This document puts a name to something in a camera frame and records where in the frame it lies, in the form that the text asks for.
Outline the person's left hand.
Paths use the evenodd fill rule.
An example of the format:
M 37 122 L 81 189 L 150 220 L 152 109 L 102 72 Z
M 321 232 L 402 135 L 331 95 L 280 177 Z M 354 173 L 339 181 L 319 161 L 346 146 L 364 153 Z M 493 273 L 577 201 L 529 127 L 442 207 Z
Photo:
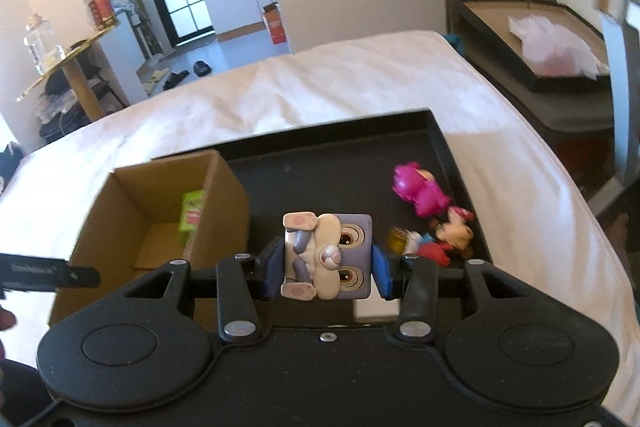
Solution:
M 17 319 L 16 316 L 9 310 L 0 308 L 0 332 L 8 331 L 9 329 L 13 329 L 16 325 Z M 3 362 L 6 359 L 6 348 L 4 344 L 0 341 L 0 361 Z

